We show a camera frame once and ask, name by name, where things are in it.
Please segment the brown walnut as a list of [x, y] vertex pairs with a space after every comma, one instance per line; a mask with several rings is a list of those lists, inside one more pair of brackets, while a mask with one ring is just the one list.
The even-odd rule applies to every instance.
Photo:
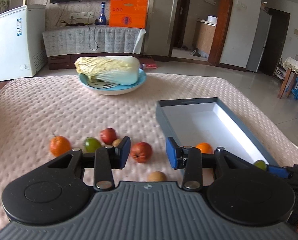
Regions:
[[148, 181], [167, 181], [167, 176], [161, 171], [151, 172], [147, 176]]
[[121, 142], [121, 139], [116, 139], [112, 142], [112, 146], [117, 147], [120, 144], [120, 142]]

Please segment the large orange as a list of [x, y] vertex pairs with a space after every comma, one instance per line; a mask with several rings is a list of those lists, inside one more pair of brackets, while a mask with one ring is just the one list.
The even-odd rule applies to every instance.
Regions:
[[200, 144], [197, 144], [195, 148], [198, 148], [201, 153], [203, 154], [213, 154], [214, 150], [212, 146], [206, 142], [202, 142]]

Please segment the green tomato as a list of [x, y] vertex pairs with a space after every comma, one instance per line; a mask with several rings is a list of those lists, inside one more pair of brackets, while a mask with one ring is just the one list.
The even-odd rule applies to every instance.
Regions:
[[84, 147], [87, 153], [95, 153], [98, 148], [101, 148], [101, 143], [93, 137], [87, 137], [84, 140]]
[[253, 165], [257, 168], [260, 168], [263, 171], [267, 170], [267, 164], [263, 160], [257, 160], [253, 163]]

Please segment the dark red apple fruit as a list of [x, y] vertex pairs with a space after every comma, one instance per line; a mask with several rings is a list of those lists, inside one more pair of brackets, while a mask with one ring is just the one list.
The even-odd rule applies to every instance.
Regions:
[[116, 131], [113, 128], [106, 128], [100, 132], [100, 139], [106, 145], [111, 145], [117, 138]]

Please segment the red ribbed tomato fruit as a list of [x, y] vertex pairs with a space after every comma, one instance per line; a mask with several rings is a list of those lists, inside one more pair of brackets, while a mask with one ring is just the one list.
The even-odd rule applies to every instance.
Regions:
[[153, 154], [152, 146], [146, 142], [138, 142], [131, 148], [131, 157], [139, 164], [144, 164], [149, 161]]

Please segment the orange mandarin with stem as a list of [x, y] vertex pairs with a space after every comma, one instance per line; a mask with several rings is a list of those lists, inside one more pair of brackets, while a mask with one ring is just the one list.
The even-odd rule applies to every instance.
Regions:
[[53, 156], [59, 157], [71, 150], [71, 143], [67, 138], [54, 134], [50, 140], [49, 150]]

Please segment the kitchen counter cabinet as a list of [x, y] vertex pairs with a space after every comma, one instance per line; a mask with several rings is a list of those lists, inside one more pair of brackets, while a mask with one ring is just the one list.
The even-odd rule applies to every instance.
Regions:
[[207, 20], [196, 20], [192, 45], [203, 57], [208, 58], [210, 55], [216, 25], [216, 23]]

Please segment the grey shallow cardboard box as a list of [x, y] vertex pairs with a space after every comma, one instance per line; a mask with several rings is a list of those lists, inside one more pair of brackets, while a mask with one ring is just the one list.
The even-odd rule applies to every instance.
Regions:
[[218, 98], [160, 100], [156, 119], [166, 139], [179, 146], [206, 142], [213, 154], [202, 154], [202, 189], [228, 186], [276, 191], [283, 179], [253, 165], [257, 160], [278, 166], [253, 133]]

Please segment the light blue ceramic plate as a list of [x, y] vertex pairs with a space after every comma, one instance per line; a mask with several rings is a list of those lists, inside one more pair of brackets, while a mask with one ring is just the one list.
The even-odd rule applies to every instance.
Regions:
[[110, 82], [104, 81], [89, 81], [88, 77], [84, 74], [79, 75], [80, 82], [92, 92], [96, 92], [101, 95], [123, 95], [130, 92], [133, 92], [140, 88], [147, 79], [146, 73], [144, 70], [139, 69], [139, 78], [136, 83], [132, 85], [118, 85]]

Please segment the pink quilted table cover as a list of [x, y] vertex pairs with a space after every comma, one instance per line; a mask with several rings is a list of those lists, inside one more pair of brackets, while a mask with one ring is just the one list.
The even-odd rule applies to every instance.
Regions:
[[98, 137], [110, 127], [132, 142], [153, 148], [146, 164], [127, 161], [114, 170], [114, 180], [143, 181], [160, 170], [181, 181], [165, 154], [165, 137], [155, 118], [159, 100], [219, 98], [248, 127], [278, 165], [298, 164], [298, 147], [246, 96], [217, 77], [148, 74], [137, 90], [103, 96], [87, 89], [76, 75], [33, 77], [9, 82], [0, 90], [0, 230], [8, 223], [1, 194], [8, 183], [52, 159], [54, 135], [82, 147], [86, 137]]

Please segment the napa cabbage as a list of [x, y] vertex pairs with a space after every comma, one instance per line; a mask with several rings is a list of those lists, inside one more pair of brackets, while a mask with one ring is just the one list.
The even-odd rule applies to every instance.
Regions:
[[132, 85], [139, 78], [140, 61], [133, 56], [79, 57], [74, 64], [78, 74], [85, 75], [89, 81]]

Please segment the purple toy on floor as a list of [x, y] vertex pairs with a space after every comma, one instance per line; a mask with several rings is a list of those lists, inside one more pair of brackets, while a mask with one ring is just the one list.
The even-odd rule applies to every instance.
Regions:
[[140, 64], [140, 68], [143, 70], [146, 69], [146, 64], [145, 63]]

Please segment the wooden side table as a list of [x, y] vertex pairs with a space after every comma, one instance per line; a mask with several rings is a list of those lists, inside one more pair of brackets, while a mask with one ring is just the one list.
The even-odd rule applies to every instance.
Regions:
[[282, 67], [285, 69], [286, 74], [277, 96], [279, 99], [282, 98], [284, 93], [286, 93], [286, 97], [289, 97], [291, 94], [291, 89], [293, 85], [295, 85], [296, 78], [298, 77], [298, 58], [287, 57]]

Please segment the tv cabinet with cloth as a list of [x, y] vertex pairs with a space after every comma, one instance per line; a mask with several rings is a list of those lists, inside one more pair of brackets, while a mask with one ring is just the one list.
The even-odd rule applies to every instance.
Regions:
[[141, 54], [146, 30], [84, 25], [59, 27], [43, 33], [51, 70], [72, 69], [79, 57]]

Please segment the blue glass bottle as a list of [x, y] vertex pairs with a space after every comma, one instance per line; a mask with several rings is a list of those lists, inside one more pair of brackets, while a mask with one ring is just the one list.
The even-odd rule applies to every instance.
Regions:
[[102, 2], [101, 3], [101, 13], [100, 13], [99, 18], [95, 20], [95, 25], [106, 25], [107, 19], [105, 16], [105, 7], [106, 7], [106, 3]]

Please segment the orange gift box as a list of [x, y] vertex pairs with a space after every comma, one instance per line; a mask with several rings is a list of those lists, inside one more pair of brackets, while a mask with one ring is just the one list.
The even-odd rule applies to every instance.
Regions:
[[111, 27], [145, 29], [148, 0], [110, 0]]

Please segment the white chest freezer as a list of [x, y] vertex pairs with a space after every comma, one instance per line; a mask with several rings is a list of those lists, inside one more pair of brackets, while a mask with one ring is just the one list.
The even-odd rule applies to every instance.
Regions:
[[24, 5], [0, 14], [0, 81], [33, 77], [47, 63], [45, 5]]

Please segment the white wall power strip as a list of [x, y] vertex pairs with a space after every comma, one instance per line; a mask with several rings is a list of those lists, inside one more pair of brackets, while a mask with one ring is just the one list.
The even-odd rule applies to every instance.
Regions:
[[69, 19], [70, 20], [75, 20], [75, 19], [90, 19], [90, 18], [93, 18], [94, 17], [94, 12], [91, 11], [91, 12], [74, 12], [74, 13], [71, 13], [69, 15]]

